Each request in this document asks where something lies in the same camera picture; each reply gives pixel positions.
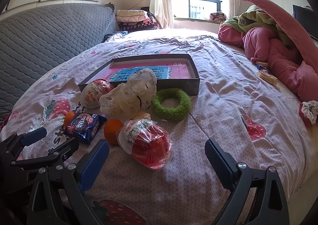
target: blue snack package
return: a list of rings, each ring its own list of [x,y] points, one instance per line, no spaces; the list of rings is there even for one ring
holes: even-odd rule
[[[106,117],[102,115],[77,113],[69,125],[65,127],[64,134],[90,145],[104,122],[106,122]]]
[[[258,69],[259,71],[262,71],[262,70],[268,71],[267,68],[265,68],[264,66],[262,66],[262,65],[260,65],[260,64],[257,65],[257,69]]]

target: gray quilted sofa cover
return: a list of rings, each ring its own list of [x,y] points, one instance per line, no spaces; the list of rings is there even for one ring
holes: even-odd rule
[[[48,5],[0,21],[0,123],[42,75],[116,29],[114,6]]]

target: blue gripper pad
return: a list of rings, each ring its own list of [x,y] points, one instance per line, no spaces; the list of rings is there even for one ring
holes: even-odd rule
[[[222,186],[232,192],[235,189],[237,168],[233,165],[236,164],[236,161],[229,153],[224,152],[216,141],[211,139],[206,141],[205,153]]]
[[[109,145],[108,142],[102,140],[99,147],[95,150],[93,155],[88,160],[85,167],[82,169],[82,172],[79,174],[80,183],[79,190],[84,193],[84,191],[92,188],[95,179],[97,178],[104,162],[106,161],[109,155]]]
[[[40,127],[32,132],[24,134],[21,138],[21,144],[23,146],[30,146],[33,143],[45,138],[47,130],[44,127]]]

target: stack of blankets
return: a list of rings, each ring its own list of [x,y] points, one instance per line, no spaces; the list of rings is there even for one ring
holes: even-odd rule
[[[158,29],[156,19],[143,10],[116,11],[116,19],[121,31],[140,31]]]

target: pink strawberry pattern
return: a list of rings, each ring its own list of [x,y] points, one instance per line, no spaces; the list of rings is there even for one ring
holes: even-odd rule
[[[255,141],[259,138],[264,138],[264,136],[266,135],[265,127],[263,127],[257,122],[252,121],[249,117],[245,115],[242,116],[242,120],[245,121],[244,125],[252,141]]]
[[[58,98],[55,100],[52,110],[47,114],[46,118],[48,121],[57,118],[59,114],[66,114],[71,110],[71,103],[67,98]]]
[[[9,121],[12,120],[12,119],[15,119],[18,116],[18,114],[19,114],[19,111],[18,110],[14,110],[12,112],[11,116],[10,116]]]
[[[107,224],[147,225],[144,218],[141,217],[138,213],[118,202],[104,200],[99,203],[99,207],[106,210],[106,220],[108,221]]]

